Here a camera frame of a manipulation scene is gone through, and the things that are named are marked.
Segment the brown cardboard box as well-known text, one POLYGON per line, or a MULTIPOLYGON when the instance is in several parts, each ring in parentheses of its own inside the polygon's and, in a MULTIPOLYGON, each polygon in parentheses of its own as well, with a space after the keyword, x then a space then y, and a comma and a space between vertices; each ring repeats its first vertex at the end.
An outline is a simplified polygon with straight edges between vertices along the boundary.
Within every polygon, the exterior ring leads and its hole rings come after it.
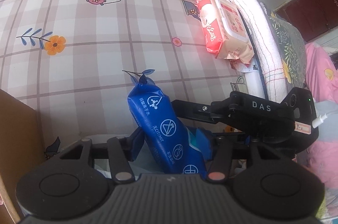
POLYGON ((18 223, 23 218, 15 188, 21 177, 44 160, 35 110, 1 91, 1 223, 18 223))

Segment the pink grey cartoon blanket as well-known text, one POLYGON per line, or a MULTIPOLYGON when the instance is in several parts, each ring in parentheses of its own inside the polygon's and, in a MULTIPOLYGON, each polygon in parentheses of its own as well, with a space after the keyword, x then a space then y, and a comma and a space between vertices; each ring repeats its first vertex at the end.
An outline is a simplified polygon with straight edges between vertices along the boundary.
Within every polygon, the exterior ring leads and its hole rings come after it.
POLYGON ((318 126, 317 140, 297 155, 297 162, 317 175, 325 186, 319 219, 337 218, 337 49, 315 42, 305 46, 306 84, 315 100, 318 116, 327 119, 318 126))

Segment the grey white quilt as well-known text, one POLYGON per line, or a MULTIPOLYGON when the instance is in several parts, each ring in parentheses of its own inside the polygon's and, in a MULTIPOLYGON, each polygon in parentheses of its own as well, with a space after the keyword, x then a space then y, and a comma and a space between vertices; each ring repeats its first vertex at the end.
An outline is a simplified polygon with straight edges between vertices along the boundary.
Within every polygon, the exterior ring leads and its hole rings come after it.
POLYGON ((288 94, 288 80, 265 9, 258 0, 227 0, 234 3, 245 23, 260 67, 264 95, 281 102, 288 94))

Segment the green leaf pattern pillow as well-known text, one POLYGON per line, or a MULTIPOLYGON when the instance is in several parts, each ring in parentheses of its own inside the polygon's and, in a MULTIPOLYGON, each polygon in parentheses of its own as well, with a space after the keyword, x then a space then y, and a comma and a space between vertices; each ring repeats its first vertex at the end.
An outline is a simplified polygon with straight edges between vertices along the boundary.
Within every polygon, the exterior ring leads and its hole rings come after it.
POLYGON ((265 12, 281 55, 286 80, 292 87, 302 88, 307 67, 305 41, 299 30, 277 13, 269 8, 265 8, 265 12))

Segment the red white wipes pack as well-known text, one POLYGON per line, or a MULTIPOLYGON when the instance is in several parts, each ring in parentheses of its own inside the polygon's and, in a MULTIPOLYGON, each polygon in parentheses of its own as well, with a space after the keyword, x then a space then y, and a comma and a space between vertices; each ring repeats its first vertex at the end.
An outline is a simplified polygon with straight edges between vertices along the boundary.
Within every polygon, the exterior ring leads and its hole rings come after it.
POLYGON ((196 0, 206 49, 218 59, 250 64, 253 46, 236 5, 227 0, 196 0))

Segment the blue wet wipes pack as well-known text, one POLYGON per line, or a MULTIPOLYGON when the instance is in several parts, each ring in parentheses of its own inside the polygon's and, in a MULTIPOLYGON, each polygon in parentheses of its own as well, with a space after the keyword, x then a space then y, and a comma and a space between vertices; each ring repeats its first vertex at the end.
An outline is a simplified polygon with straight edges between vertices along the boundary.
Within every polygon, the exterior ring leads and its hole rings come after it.
POLYGON ((206 177, 204 156, 196 136, 176 116, 170 98, 145 75, 136 79, 127 97, 129 110, 155 161, 167 174, 206 177))

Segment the dark red wooden door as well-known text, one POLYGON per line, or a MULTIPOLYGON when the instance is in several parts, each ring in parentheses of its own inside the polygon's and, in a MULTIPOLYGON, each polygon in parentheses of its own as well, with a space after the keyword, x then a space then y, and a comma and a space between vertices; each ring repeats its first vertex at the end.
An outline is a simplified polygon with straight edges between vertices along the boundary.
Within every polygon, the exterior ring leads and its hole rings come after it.
POLYGON ((276 10, 309 42, 337 27, 337 0, 291 0, 276 10))

